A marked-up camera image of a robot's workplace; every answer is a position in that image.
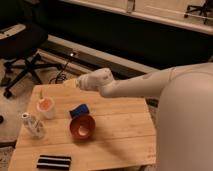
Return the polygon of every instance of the black chair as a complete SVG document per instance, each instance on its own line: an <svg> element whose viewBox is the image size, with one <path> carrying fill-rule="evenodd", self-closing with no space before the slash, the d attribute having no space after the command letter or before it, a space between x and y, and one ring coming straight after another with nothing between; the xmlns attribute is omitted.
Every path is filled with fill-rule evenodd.
<svg viewBox="0 0 213 171"><path fill-rule="evenodd" d="M9 84L6 85L4 92L6 98L12 96L10 89L27 73L30 73L38 84L42 84L42 81L36 74L35 70L47 67L56 67L57 69L62 68L60 64L36 64L37 61L41 60L41 56L36 53L37 48L47 40L48 34L36 24L25 23L23 25L25 26L24 30L0 39L0 58L9 60L4 63L5 73L11 73L12 69L21 69L21 72L11 82L9 82L6 74L2 79L2 82L9 82ZM14 65L14 63L20 60L24 61L24 65Z"/></svg>
<svg viewBox="0 0 213 171"><path fill-rule="evenodd" d="M184 18L187 18L189 13L192 12L199 12L200 16L204 16L204 24L207 21L208 13L211 12L213 9L213 0L206 0L206 2L203 4L203 6L197 6L197 5L188 5L186 13L184 15Z"/></svg>

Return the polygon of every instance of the blue sponge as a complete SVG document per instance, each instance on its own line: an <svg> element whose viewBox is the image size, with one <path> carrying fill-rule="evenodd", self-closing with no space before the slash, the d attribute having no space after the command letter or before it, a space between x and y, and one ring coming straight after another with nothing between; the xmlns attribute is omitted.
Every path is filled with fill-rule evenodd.
<svg viewBox="0 0 213 171"><path fill-rule="evenodd" d="M89 109L86 104L81 104L75 109L70 111L70 115L73 119L82 114L89 114Z"/></svg>

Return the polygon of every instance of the wooden surface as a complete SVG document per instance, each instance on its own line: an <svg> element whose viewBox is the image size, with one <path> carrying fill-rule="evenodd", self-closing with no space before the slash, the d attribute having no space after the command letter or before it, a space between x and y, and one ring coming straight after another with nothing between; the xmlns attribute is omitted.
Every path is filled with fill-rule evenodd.
<svg viewBox="0 0 213 171"><path fill-rule="evenodd" d="M36 111L42 90L56 102L56 117L45 120ZM86 103L96 121L91 139L76 141L69 131L69 110ZM35 86L29 101L29 113L45 125L43 139L33 139L22 127L9 171L34 171L40 154L72 156L72 171L102 170L155 163L155 129L142 98L100 97L81 91L72 81L58 85Z"/></svg>

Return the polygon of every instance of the black and white object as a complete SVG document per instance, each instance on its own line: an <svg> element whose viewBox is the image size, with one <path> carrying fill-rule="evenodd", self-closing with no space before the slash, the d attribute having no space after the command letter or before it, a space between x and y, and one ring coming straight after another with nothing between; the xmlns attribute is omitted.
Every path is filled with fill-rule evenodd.
<svg viewBox="0 0 213 171"><path fill-rule="evenodd" d="M70 156L40 155L37 163L39 169L69 170L72 158Z"/></svg>

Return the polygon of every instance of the orange bowl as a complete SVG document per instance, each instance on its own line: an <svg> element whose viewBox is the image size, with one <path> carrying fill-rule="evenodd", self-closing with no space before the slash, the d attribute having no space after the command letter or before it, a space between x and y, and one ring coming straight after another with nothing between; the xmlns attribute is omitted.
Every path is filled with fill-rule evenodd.
<svg viewBox="0 0 213 171"><path fill-rule="evenodd" d="M75 139L87 139L95 130L95 120L88 114L75 117L70 123L70 132Z"/></svg>

